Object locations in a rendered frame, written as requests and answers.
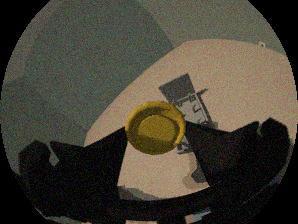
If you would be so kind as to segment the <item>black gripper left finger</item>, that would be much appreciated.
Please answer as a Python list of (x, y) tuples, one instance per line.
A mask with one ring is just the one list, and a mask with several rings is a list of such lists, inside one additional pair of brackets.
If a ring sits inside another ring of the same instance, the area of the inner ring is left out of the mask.
[(125, 127), (121, 127), (116, 132), (109, 133), (109, 136), (86, 145), (86, 147), (77, 147), (52, 141), (49, 143), (53, 153), (56, 153), (57, 159), (65, 161), (80, 167), (90, 180), (105, 192), (105, 196), (116, 197), (116, 188), (118, 177), (120, 177), (121, 165), (124, 163), (124, 153), (126, 151), (126, 133)]

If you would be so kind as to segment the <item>olive-yellow round plate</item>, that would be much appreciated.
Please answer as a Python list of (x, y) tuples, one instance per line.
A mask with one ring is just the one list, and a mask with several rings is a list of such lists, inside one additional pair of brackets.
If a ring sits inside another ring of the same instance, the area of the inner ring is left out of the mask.
[(186, 120), (176, 105), (146, 101), (134, 108), (126, 121), (126, 140), (145, 155), (173, 151), (185, 135)]

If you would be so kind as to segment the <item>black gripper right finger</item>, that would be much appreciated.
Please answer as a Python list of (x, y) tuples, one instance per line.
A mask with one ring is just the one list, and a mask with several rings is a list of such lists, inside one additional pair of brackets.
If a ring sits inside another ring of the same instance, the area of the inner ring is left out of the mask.
[(258, 120), (255, 120), (245, 127), (227, 133), (186, 120), (185, 137), (209, 186), (220, 183), (221, 175), (233, 160), (241, 141), (257, 132), (258, 127)]

